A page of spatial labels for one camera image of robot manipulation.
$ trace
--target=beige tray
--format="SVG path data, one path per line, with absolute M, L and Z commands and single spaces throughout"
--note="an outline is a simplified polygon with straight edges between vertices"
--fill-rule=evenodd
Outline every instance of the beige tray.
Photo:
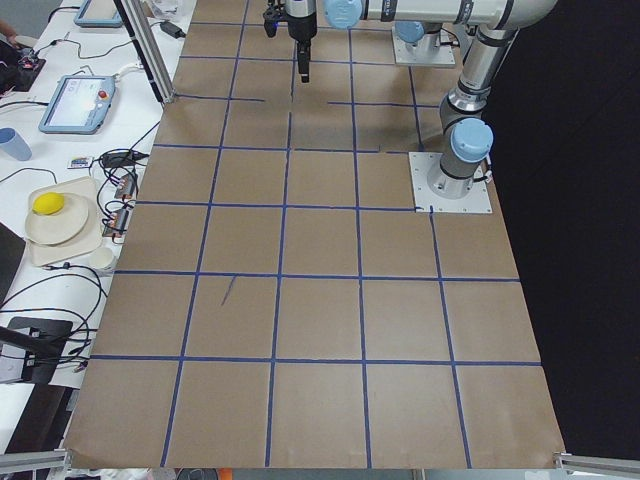
M 36 267 L 66 260 L 95 250 L 102 243 L 100 235 L 100 217 L 96 204 L 97 189 L 95 181 L 90 177 L 69 180 L 49 187 L 34 190 L 29 195 L 29 205 L 39 195 L 47 192 L 73 193 L 88 200 L 89 218 L 80 232 L 73 238 L 58 245 L 39 245 L 27 240 L 29 258 Z

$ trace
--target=black plug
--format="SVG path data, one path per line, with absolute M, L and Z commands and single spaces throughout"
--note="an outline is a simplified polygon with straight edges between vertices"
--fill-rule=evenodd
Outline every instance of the black plug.
M 180 27 L 178 27 L 177 25 L 174 25 L 168 20 L 160 24 L 160 29 L 167 35 L 172 36 L 173 38 L 184 38 L 187 36 L 187 34 L 184 33 Z

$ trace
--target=white mounting plate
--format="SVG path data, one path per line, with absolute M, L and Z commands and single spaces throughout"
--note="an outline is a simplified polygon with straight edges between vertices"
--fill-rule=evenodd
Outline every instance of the white mounting plate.
M 485 182 L 474 183 L 469 194 L 459 200 L 442 198 L 429 188 L 427 173 L 434 163 L 440 161 L 441 156 L 437 152 L 409 153 L 416 212 L 429 213 L 433 209 L 435 213 L 493 213 Z M 482 175 L 482 168 L 478 167 L 475 176 Z
M 408 49 L 407 43 L 396 35 L 396 28 L 391 28 L 391 36 L 393 38 L 393 53 L 396 56 L 397 65 L 408 65 L 416 67 L 434 67 L 434 68 L 455 68 L 456 58 L 453 56 L 453 49 L 448 46 L 440 46 L 437 51 L 425 50 L 420 48 L 418 42 L 415 48 Z M 440 42 L 449 42 L 449 35 L 446 32 L 440 32 Z

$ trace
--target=black wall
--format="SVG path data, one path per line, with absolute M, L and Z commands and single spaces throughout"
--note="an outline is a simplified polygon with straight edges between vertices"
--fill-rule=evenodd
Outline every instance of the black wall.
M 640 459 L 640 4 L 559 0 L 484 119 L 567 451 Z

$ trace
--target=white table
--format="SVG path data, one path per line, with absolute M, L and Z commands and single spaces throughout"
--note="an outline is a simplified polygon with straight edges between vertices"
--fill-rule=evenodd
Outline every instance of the white table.
M 77 6 L 80 3 L 79 0 L 65 0 L 62 2 L 62 6 Z M 195 3 L 196 0 L 184 0 L 182 16 L 179 20 L 174 21 L 185 32 L 187 32 Z M 36 50 L 45 47 L 55 39 L 67 38 L 82 44 L 83 56 L 91 56 L 100 55 L 116 45 L 129 41 L 124 27 L 118 29 L 78 27 L 73 23 L 75 13 L 74 10 L 57 12 L 40 37 Z M 157 26 L 153 27 L 152 31 L 167 70 L 173 77 L 184 40 L 169 37 Z M 89 74 L 87 65 L 95 75 L 113 75 L 125 65 L 137 61 L 136 51 L 131 44 L 117 48 L 105 57 L 90 60 L 79 59 L 77 48 L 75 44 L 61 42 L 42 50 L 40 57 L 46 59 L 47 63 L 31 90 L 25 93 L 12 93 L 6 98 L 0 99 L 0 104 L 18 100 L 49 102 L 58 80 L 63 75 L 70 75 L 81 69 L 85 69 Z M 143 70 L 126 73 L 121 77 L 116 88 L 113 104 L 105 122 L 94 135 L 48 135 L 40 132 L 38 124 L 45 107 L 18 105 L 0 109 L 0 128 L 15 128 L 27 141 L 33 152 L 29 161 L 19 162 L 0 151 L 0 178 L 6 177 L 18 169 L 33 167 L 52 170 L 55 172 L 58 182 L 77 179 L 86 176 L 88 172 L 84 169 L 67 169 L 68 161 L 71 158 L 87 155 L 97 157 L 107 150 L 131 147 L 160 120 L 162 106 L 156 101 Z M 145 137 L 136 146 L 136 149 L 146 153 L 150 152 L 154 136 L 155 130 Z M 93 176 L 100 183 L 104 180 L 99 168 L 93 169 Z M 0 221 L 16 234 L 24 237 L 24 220 L 29 194 L 52 183 L 51 174 L 35 171 L 19 173 L 0 183 L 0 205 L 2 205 L 0 207 Z M 101 197 L 103 205 L 106 201 L 113 199 L 114 192 L 111 185 L 105 187 Z M 120 247 L 114 245 L 110 239 L 103 240 L 103 245 L 113 248 L 116 255 L 119 254 Z M 88 255 L 76 257 L 71 262 L 87 265 Z M 72 270 L 71 272 L 88 274 L 87 271 L 80 270 Z M 42 268 L 34 267 L 25 256 L 9 295 L 55 273 L 58 272 L 48 272 Z M 102 283 L 108 291 L 111 278 L 103 277 Z M 97 288 L 87 281 L 73 277 L 59 278 L 25 292 L 5 308 L 57 307 L 87 314 L 93 307 L 97 295 Z M 98 327 L 103 309 L 104 301 L 101 302 L 100 308 L 89 321 L 91 328 Z M 0 325 L 6 326 L 9 320 L 16 315 L 0 313 Z M 24 315 L 74 320 L 74 325 L 79 325 L 77 319 L 63 313 L 34 312 Z M 64 354 L 77 345 L 68 343 Z M 87 356 L 90 350 L 90 347 L 87 348 L 83 355 Z M 83 373 L 75 373 L 74 367 L 75 365 L 71 364 L 71 366 L 58 368 L 51 384 L 79 388 L 82 384 Z M 28 384 L 0 385 L 0 405 L 2 405 L 0 408 L 0 452 L 6 450 L 32 389 L 33 386 Z

